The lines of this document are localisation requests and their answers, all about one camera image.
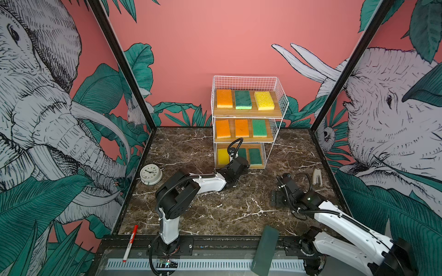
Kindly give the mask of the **yellow sponge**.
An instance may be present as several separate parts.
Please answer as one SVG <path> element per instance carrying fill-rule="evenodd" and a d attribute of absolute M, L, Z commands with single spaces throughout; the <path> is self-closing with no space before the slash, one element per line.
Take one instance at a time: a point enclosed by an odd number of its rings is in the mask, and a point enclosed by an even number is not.
<path fill-rule="evenodd" d="M 224 166 L 230 163 L 230 155 L 227 148 L 217 149 L 217 164 L 218 166 Z"/>
<path fill-rule="evenodd" d="M 275 109 L 270 92 L 254 92 L 254 98 L 259 111 Z"/>

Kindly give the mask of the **orange sponge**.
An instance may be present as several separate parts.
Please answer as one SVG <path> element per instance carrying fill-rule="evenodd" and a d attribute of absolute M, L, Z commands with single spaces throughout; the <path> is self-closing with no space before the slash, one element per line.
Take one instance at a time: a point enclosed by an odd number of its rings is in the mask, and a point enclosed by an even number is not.
<path fill-rule="evenodd" d="M 215 128 L 216 128 L 216 138 L 217 139 L 231 138 L 229 120 L 216 120 Z"/>
<path fill-rule="evenodd" d="M 230 89 L 218 89 L 216 91 L 216 106 L 219 109 L 232 109 L 233 98 Z"/>
<path fill-rule="evenodd" d="M 248 119 L 236 119 L 235 120 L 235 135 L 236 138 L 249 138 L 249 125 Z"/>

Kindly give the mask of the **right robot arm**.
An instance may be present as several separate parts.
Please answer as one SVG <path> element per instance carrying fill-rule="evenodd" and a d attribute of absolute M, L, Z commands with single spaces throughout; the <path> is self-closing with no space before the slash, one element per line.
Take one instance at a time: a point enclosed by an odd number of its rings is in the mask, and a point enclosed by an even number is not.
<path fill-rule="evenodd" d="M 296 241 L 294 246 L 303 255 L 319 256 L 318 261 L 305 264 L 308 275 L 319 275 L 328 256 L 346 263 L 366 276 L 419 274 L 412 245 L 406 240 L 392 240 L 368 228 L 346 215 L 312 188 L 303 191 L 289 173 L 278 176 L 276 180 L 293 214 L 314 219 L 343 237 L 343 240 L 339 240 L 320 228 L 311 227 Z"/>

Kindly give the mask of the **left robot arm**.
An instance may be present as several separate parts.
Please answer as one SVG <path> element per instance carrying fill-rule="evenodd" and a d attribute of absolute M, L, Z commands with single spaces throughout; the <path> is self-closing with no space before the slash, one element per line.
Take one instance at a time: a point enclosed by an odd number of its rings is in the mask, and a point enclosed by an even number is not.
<path fill-rule="evenodd" d="M 243 141 L 243 138 L 238 138 L 229 144 L 228 163 L 222 168 L 210 174 L 192 174 L 180 169 L 155 192 L 155 211 L 160 219 L 158 248 L 162 255 L 173 255 L 179 251 L 180 216 L 198 194 L 229 189 L 247 174 L 250 164 L 245 157 L 238 155 Z"/>

